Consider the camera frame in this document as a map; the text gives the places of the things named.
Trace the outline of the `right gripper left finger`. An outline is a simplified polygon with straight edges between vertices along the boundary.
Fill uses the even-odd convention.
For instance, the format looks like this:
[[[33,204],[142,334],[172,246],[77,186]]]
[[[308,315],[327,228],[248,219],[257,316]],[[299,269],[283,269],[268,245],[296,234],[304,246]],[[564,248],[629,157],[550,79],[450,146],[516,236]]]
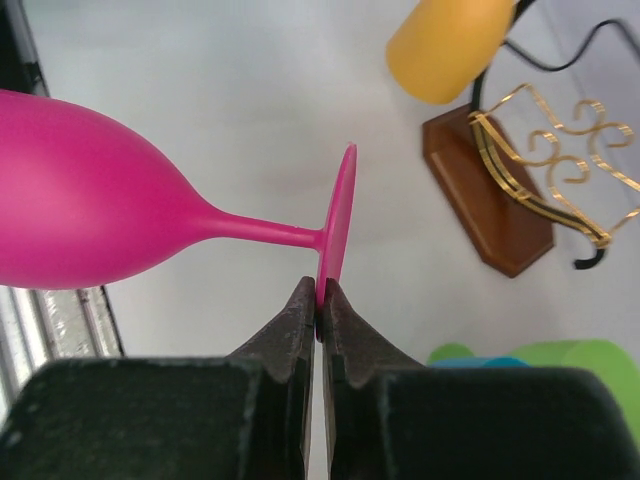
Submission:
[[[68,358],[1,431],[5,479],[303,479],[315,283],[224,357]]]

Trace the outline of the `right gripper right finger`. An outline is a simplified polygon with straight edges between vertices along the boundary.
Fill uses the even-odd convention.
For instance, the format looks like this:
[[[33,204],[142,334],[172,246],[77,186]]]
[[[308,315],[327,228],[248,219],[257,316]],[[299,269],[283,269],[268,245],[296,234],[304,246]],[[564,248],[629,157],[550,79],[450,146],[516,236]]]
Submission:
[[[319,337],[333,479],[635,479],[639,450],[580,368],[427,367],[326,285]]]

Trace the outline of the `pink plastic wine glass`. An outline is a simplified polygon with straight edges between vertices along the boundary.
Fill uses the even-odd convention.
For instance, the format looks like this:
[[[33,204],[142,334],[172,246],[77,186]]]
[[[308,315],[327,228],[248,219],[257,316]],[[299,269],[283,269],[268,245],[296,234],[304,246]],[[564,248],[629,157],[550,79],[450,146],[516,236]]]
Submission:
[[[1,94],[1,281],[29,289],[105,285],[213,238],[315,250],[316,296],[338,280],[357,148],[344,153],[325,225],[307,229],[222,211],[153,144],[93,110]]]

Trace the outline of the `orange plastic wine glass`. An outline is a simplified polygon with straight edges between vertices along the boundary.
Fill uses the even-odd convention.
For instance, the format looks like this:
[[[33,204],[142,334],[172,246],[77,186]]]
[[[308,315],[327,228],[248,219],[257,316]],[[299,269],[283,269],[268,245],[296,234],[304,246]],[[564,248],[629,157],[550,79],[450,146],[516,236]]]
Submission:
[[[414,98],[448,104],[490,63],[514,16],[511,0],[420,1],[386,45],[389,71]]]

